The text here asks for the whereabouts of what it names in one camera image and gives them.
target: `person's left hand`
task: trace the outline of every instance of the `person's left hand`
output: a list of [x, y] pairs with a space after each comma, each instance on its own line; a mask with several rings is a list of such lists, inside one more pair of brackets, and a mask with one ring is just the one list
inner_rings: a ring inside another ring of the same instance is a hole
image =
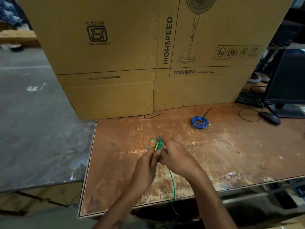
[[155, 147], [148, 150], [137, 160], [129, 188], [142, 196], [155, 179], [157, 163], [161, 155], [155, 152]]

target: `green wire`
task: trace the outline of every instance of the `green wire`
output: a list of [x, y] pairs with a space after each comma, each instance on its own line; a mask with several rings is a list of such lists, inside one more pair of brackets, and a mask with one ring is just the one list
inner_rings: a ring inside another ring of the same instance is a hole
[[[159, 140], [157, 140], [157, 139], [155, 139], [155, 138], [151, 138], [151, 139], [149, 140], [149, 142], [148, 142], [148, 150], [149, 150], [149, 144], [150, 144], [150, 141], [151, 141], [151, 140], [155, 140], [155, 141], [156, 141], [155, 147], [156, 147], [157, 144], [159, 143], [157, 149], [161, 149], [161, 148], [163, 147], [163, 146], [162, 146], [162, 143], [161, 143], [161, 138], [160, 138], [160, 136], [158, 136], [158, 139], [159, 139]], [[173, 182], [173, 175], [172, 175], [171, 171], [170, 171], [170, 177], [171, 177], [172, 182]], [[177, 219], [178, 219], [178, 218], [179, 218], [179, 214], [175, 211], [175, 209], [174, 209], [174, 207], [173, 207], [173, 201], [174, 201], [174, 199], [175, 199], [175, 195], [176, 195], [175, 183], [173, 182], [173, 199], [172, 199], [172, 201], [170, 202], [170, 204], [171, 204], [171, 206], [172, 206], [172, 208], [173, 208], [173, 211], [176, 213], [176, 215], [178, 215], [178, 217], [177, 217]]]

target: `wooden table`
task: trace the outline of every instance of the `wooden table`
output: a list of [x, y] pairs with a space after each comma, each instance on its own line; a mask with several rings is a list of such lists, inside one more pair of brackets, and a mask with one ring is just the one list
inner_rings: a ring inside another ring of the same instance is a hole
[[[206, 116], [210, 125], [192, 128], [190, 119], [211, 107]], [[148, 120], [143, 116], [98, 120], [80, 216], [104, 212], [113, 204], [128, 185], [137, 159], [147, 151], [149, 139], [158, 135], [181, 134], [217, 191], [305, 175], [305, 121], [281, 119], [279, 126], [262, 119], [251, 123], [238, 116], [245, 107], [199, 105], [155, 112], [162, 115]], [[252, 120], [258, 117], [251, 110], [241, 114]], [[176, 198], [193, 195], [184, 178], [174, 174], [173, 179]], [[138, 205], [172, 197], [170, 173], [158, 164], [155, 180]]]

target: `computer mouse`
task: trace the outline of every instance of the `computer mouse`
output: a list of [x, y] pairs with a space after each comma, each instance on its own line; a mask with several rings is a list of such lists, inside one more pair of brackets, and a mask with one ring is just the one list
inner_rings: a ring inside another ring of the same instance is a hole
[[264, 118], [266, 121], [274, 124], [274, 125], [280, 125], [281, 124], [281, 119], [278, 118], [276, 115], [273, 115], [270, 112], [259, 112], [258, 113], [259, 116], [261, 116], [262, 118]]

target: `pedestal fan illustration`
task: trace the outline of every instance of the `pedestal fan illustration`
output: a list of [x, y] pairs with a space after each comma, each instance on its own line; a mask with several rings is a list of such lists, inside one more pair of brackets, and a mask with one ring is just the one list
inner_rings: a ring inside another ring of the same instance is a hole
[[193, 31], [191, 36], [191, 41], [189, 45], [189, 51], [186, 57], [180, 57], [177, 59], [179, 63], [191, 63], [195, 62], [196, 58], [190, 56], [191, 47], [194, 39], [194, 34], [199, 22], [199, 17], [201, 14], [207, 12], [216, 2], [216, 0], [185, 0], [186, 5], [188, 6], [189, 10], [195, 14], [194, 23], [193, 23]]

